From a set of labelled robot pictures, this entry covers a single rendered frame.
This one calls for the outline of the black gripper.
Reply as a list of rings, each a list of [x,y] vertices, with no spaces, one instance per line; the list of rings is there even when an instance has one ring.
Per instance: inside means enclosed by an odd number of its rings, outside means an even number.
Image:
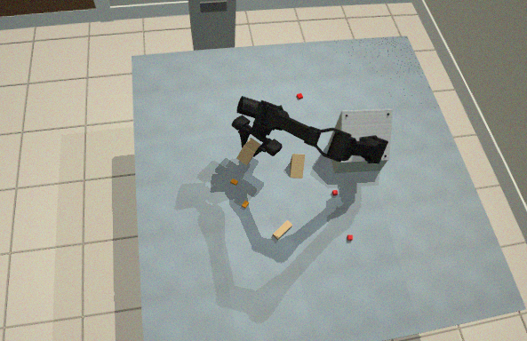
[[[249,123],[250,123],[250,120],[244,117],[243,115],[238,116],[232,122],[232,126],[235,129],[237,129],[238,133],[240,134],[242,148],[244,144],[247,142],[251,134],[256,139],[263,142],[262,145],[259,146],[258,149],[256,150],[254,156],[256,156],[258,153],[262,151],[267,152],[272,156],[276,155],[281,150],[282,144],[278,142],[276,139],[273,139],[273,140],[268,139],[266,137],[268,134],[268,130],[259,127],[258,124],[255,122],[253,122],[253,126],[251,127]]]

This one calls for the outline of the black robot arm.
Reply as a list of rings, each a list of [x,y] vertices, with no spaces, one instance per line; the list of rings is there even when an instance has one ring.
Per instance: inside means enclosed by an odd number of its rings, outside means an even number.
[[[317,129],[307,126],[289,117],[282,105],[277,106],[262,100],[249,99],[242,96],[238,102],[237,113],[255,118],[254,122],[259,127],[268,130],[268,135],[273,130],[287,131],[304,140],[304,143],[316,147],[322,156],[334,161],[347,161],[352,155],[360,155],[367,163],[379,163],[387,147],[387,140],[376,135],[360,137],[359,141],[351,137],[352,134],[335,128]],[[321,132],[336,131],[328,153],[324,153],[317,142]],[[376,136],[376,137],[375,137]]]

